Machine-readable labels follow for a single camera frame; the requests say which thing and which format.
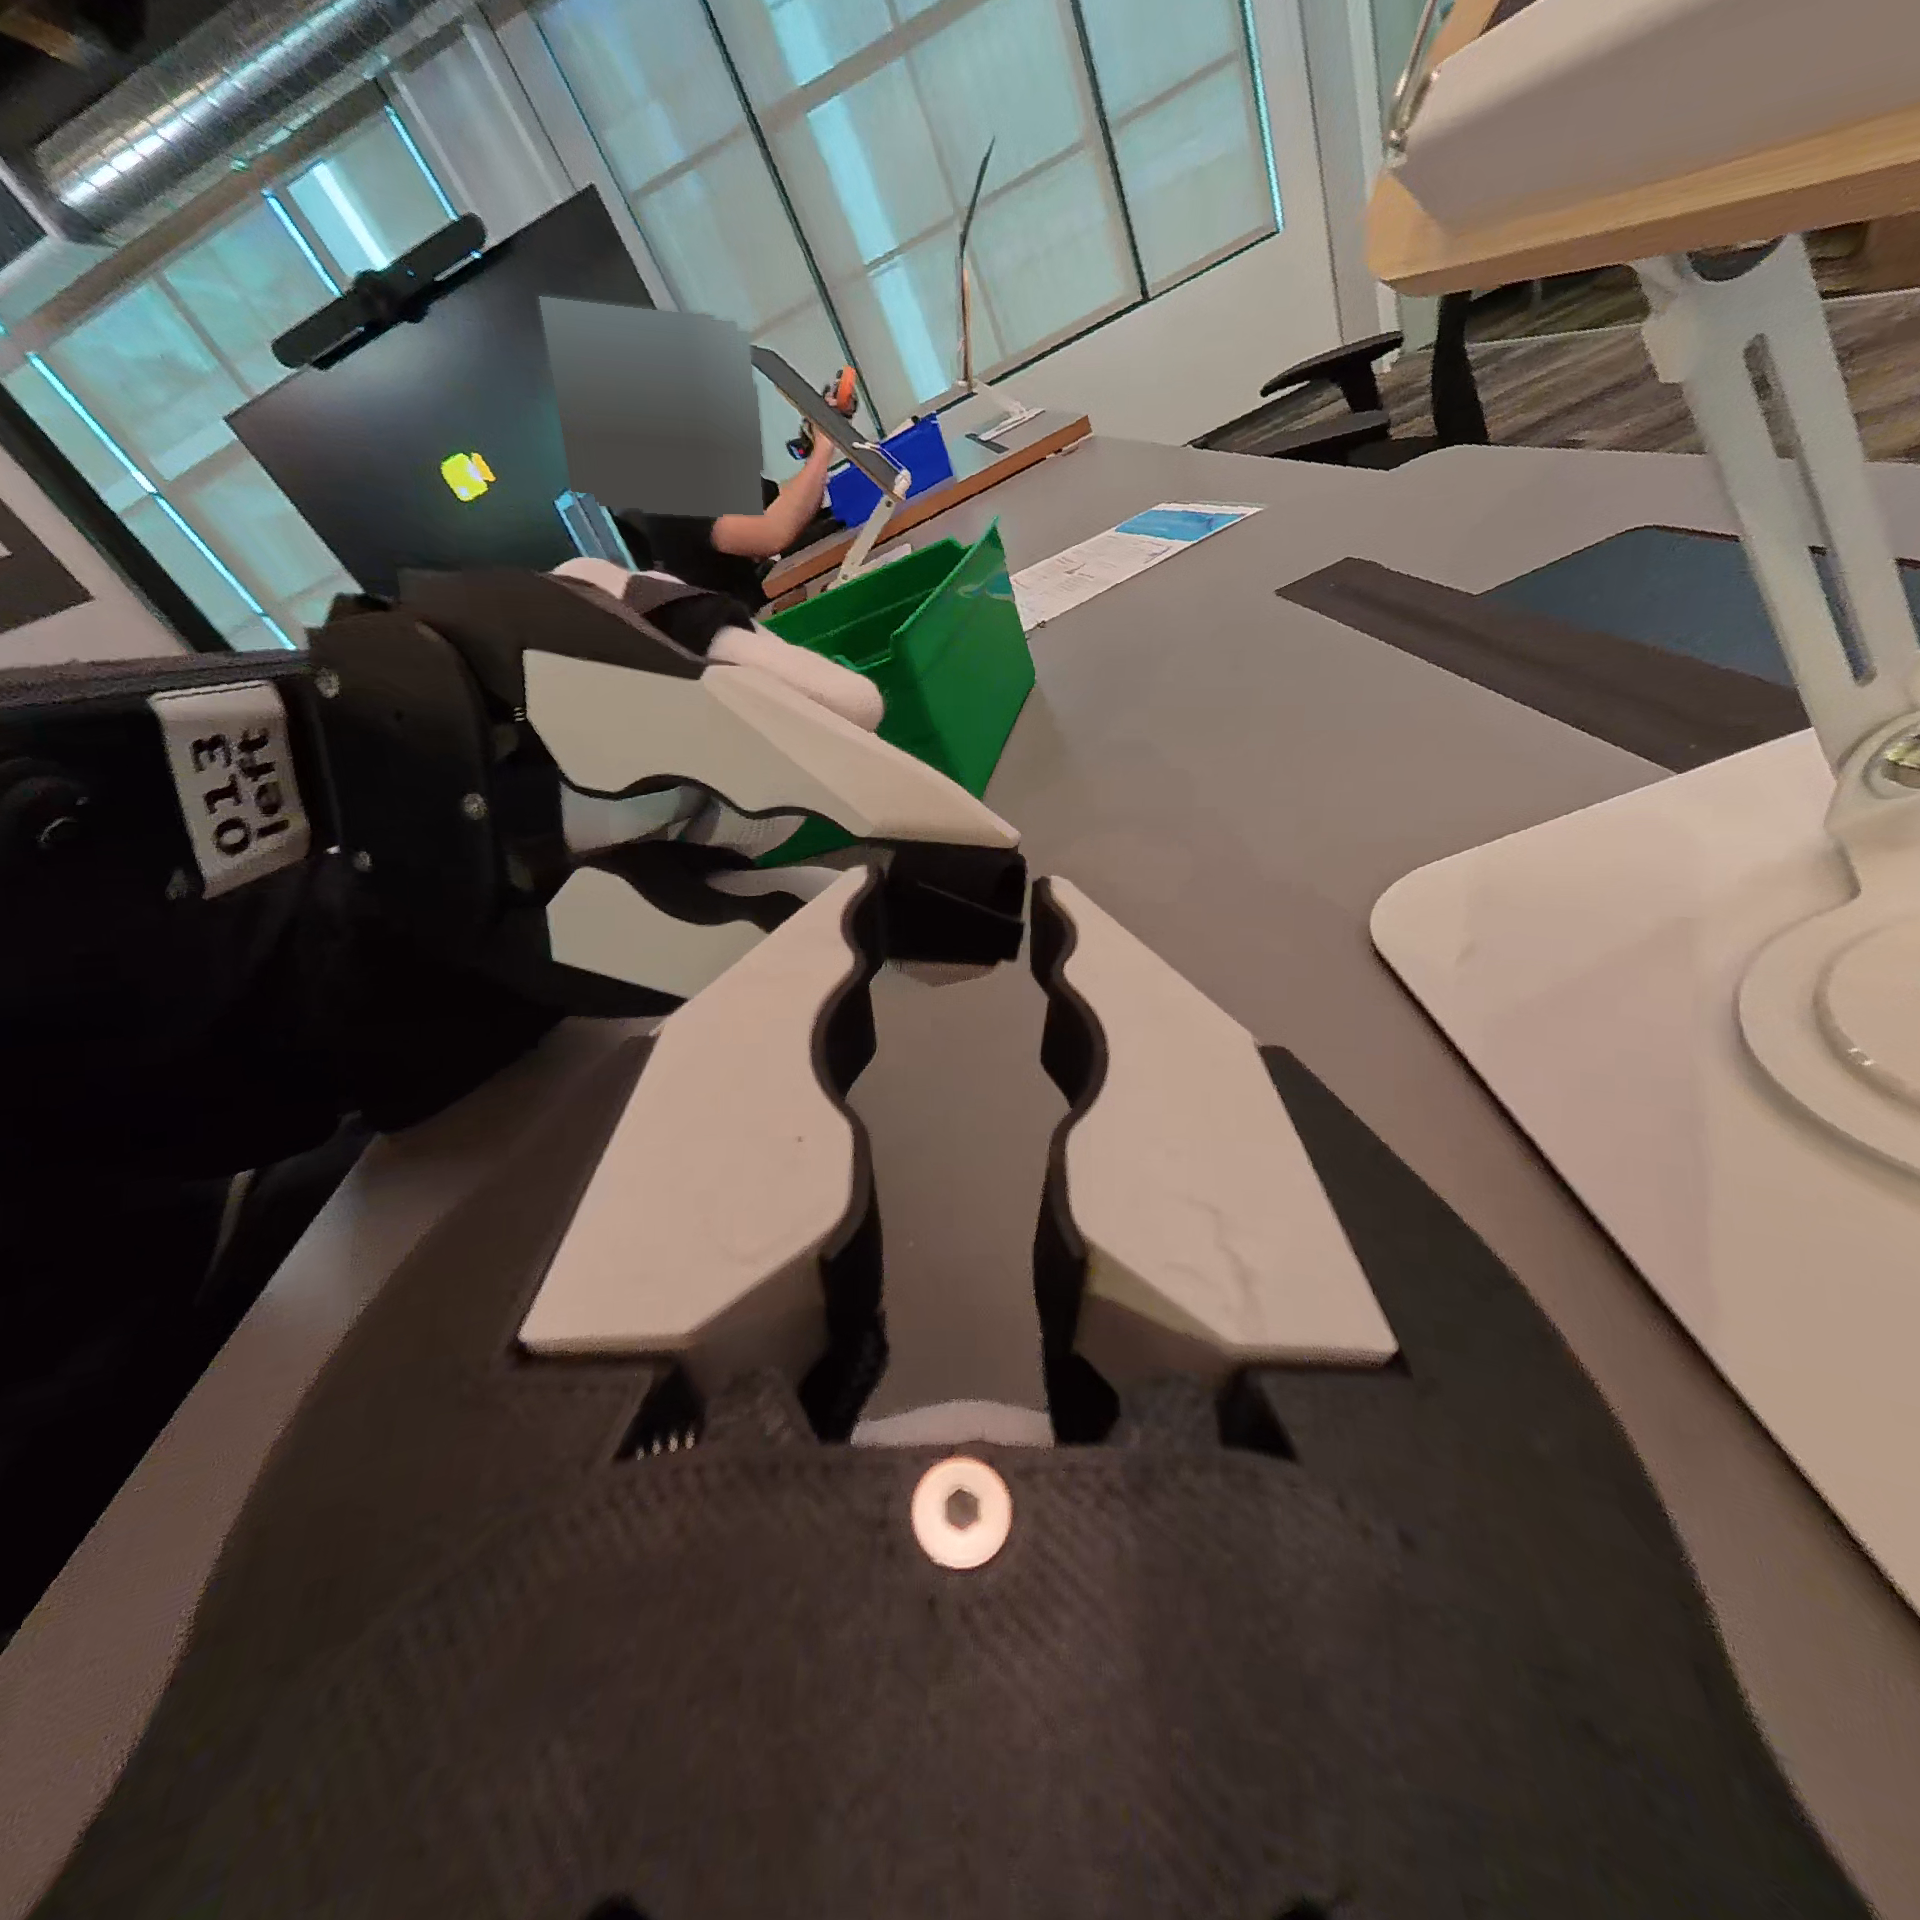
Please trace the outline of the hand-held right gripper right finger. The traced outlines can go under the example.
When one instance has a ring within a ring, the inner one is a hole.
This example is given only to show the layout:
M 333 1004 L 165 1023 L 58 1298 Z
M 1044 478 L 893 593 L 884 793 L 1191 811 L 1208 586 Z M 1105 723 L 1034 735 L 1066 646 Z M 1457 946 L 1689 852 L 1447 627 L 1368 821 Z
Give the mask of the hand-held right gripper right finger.
M 1167 1375 L 1231 1404 L 1247 1374 L 1398 1361 L 1257 1037 L 1062 877 L 1031 890 L 1028 963 L 1065 1099 L 1032 1255 L 1054 1439 L 1109 1437 Z

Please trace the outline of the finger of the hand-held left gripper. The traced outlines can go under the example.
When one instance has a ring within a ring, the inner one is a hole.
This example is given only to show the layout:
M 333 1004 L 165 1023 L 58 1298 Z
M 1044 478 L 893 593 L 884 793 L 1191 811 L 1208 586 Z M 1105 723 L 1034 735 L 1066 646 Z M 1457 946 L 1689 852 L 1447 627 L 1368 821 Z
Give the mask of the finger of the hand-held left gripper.
M 543 910 L 556 965 L 686 1001 L 769 933 L 866 871 L 759 868 L 692 843 L 629 843 L 590 854 Z
M 697 787 L 745 819 L 807 814 L 856 843 L 1021 846 L 964 787 L 754 665 L 686 678 L 527 652 L 520 676 L 527 726 L 585 795 Z

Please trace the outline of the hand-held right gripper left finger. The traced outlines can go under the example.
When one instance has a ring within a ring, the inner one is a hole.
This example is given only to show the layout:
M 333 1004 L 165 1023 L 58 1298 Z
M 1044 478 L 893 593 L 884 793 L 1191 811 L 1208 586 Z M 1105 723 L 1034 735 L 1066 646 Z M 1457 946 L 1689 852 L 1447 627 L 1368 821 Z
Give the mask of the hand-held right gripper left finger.
M 888 1357 L 872 1148 L 879 877 L 836 871 L 664 1020 L 519 1324 L 533 1363 L 637 1361 L 705 1401 L 777 1374 L 854 1427 Z

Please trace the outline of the green plastic bin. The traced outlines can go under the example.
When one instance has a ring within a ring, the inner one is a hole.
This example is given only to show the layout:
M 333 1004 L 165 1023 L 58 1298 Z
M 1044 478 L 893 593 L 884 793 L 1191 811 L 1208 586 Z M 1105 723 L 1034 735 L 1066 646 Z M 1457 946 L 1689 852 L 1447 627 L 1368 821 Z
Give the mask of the green plastic bin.
M 937 540 L 764 620 L 882 694 L 879 739 L 983 798 L 1034 665 L 1001 531 Z

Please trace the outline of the person's left hand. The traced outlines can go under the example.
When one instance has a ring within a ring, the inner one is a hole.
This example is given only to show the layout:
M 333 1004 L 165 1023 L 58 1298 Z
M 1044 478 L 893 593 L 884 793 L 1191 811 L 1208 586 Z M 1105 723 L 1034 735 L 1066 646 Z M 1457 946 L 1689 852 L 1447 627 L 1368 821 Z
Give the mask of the person's left hand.
M 730 593 L 711 593 L 664 572 L 625 569 L 605 561 L 566 561 L 549 575 L 646 618 L 664 638 L 708 663 L 751 665 L 860 730 L 879 726 L 882 697 L 870 682 L 781 641 Z M 559 802 L 566 851 L 575 854 L 663 839 L 756 859 L 799 830 L 799 815 L 746 821 L 692 787 L 670 787 L 630 801 L 597 801 L 564 783 Z

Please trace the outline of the blue plastic bin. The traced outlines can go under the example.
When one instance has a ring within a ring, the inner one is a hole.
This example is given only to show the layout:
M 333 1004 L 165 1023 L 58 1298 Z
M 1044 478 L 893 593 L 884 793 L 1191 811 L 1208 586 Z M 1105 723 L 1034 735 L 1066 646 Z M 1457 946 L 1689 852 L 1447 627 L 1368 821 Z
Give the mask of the blue plastic bin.
M 937 415 L 900 428 L 879 442 L 879 450 L 906 471 L 906 499 L 952 481 L 952 457 Z M 879 505 L 879 487 L 854 463 L 838 463 L 828 478 L 824 505 L 845 529 L 856 529 Z

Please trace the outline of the black TV screen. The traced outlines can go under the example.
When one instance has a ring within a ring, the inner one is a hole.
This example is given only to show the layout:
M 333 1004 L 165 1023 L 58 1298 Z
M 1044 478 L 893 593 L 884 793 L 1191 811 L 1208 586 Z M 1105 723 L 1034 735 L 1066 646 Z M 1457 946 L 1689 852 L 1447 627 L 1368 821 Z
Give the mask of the black TV screen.
M 228 415 L 352 583 L 575 561 L 541 299 L 652 308 L 590 185 Z

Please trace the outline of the printed paper sheet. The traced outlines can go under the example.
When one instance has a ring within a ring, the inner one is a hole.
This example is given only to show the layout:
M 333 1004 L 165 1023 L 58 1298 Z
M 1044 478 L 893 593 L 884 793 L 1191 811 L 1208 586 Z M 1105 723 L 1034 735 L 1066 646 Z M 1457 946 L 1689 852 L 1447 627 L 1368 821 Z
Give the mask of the printed paper sheet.
M 1262 513 L 1252 500 L 1164 500 L 1135 513 L 1012 573 L 1021 627 L 1032 633 Z

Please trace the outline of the slim metal stand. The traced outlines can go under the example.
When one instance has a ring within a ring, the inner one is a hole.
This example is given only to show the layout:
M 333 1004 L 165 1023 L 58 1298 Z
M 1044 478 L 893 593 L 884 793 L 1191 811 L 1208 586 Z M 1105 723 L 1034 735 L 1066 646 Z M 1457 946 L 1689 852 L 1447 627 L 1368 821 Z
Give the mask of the slim metal stand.
M 1024 404 L 1021 401 L 1012 398 L 1009 393 L 990 383 L 976 370 L 976 354 L 974 354 L 974 297 L 970 297 L 970 234 L 976 225 L 976 212 L 985 191 L 988 172 L 992 167 L 997 139 L 990 137 L 985 151 L 978 158 L 976 174 L 970 189 L 966 191 L 966 204 L 960 214 L 958 237 L 954 237 L 954 254 L 952 254 L 952 290 L 954 290 L 954 393 L 960 401 L 980 401 L 990 407 L 992 418 L 985 422 L 976 422 L 966 430 L 966 437 L 994 450 L 1005 450 L 1005 438 L 1018 430 L 1021 426 L 1031 426 L 1040 418 L 1040 407 Z

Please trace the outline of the white desk stand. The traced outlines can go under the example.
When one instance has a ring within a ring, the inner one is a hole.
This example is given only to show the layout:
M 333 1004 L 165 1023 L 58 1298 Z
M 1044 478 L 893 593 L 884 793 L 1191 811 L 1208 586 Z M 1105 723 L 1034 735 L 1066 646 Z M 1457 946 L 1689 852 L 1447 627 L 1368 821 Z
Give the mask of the white desk stand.
M 1637 274 L 1810 730 L 1433 861 L 1370 935 L 1916 1604 L 1916 621 L 1802 241 Z

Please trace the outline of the black office chair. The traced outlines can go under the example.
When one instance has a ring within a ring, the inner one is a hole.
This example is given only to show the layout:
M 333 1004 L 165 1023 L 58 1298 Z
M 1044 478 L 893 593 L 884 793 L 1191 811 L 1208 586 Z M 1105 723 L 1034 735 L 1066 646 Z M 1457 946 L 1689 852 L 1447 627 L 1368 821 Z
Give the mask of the black office chair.
M 1384 410 L 1377 363 L 1404 347 L 1404 332 L 1389 329 L 1318 351 L 1258 388 L 1258 404 L 1188 442 L 1191 447 L 1245 457 L 1394 471 L 1442 447 L 1486 447 L 1494 437 L 1481 407 L 1469 354 L 1474 293 L 1440 294 L 1429 363 L 1429 435 L 1398 435 Z M 1284 398 L 1332 390 L 1342 414 L 1318 422 L 1284 426 Z

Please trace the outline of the silver spiral ventilation duct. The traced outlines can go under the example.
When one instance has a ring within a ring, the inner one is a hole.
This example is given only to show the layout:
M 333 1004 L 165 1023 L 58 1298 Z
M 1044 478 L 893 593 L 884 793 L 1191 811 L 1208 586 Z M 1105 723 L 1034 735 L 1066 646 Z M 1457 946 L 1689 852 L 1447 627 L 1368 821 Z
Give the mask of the silver spiral ventilation duct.
M 466 9 L 221 4 L 63 125 L 5 151 L 5 179 L 48 234 L 103 243 L 281 145 Z

